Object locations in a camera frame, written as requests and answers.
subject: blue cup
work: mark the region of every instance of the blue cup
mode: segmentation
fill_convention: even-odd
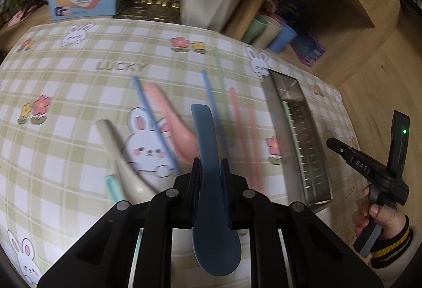
[[[285,23],[280,23],[280,25],[282,27],[280,33],[268,45],[274,53],[280,53],[297,36],[296,32]]]

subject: human hand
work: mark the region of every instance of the human hand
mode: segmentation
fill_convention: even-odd
[[[391,239],[398,235],[406,225],[406,216],[388,206],[371,205],[369,186],[362,190],[365,197],[356,201],[358,210],[352,214],[354,222],[353,231],[360,234],[369,224],[369,216],[375,219],[383,228],[380,239]]]

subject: pink spoon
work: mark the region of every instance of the pink spoon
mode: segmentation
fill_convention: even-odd
[[[198,141],[195,134],[180,119],[165,93],[156,84],[145,84],[143,89],[154,99],[164,114],[170,128],[170,139],[177,154],[184,161],[193,163],[195,157],[199,157]]]

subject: fingernail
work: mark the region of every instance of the fingernail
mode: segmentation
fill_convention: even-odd
[[[380,207],[380,206],[378,206],[378,205],[372,205],[372,206],[371,206],[371,209],[370,209],[370,213],[371,213],[372,215],[377,216],[377,215],[378,215],[378,213],[380,212],[380,210],[381,210],[381,207]]]

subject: green cup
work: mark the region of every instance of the green cup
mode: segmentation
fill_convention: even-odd
[[[260,35],[265,27],[267,27],[268,21],[261,14],[257,14],[249,25],[248,30],[243,36],[242,41],[246,44],[250,44],[258,35]]]

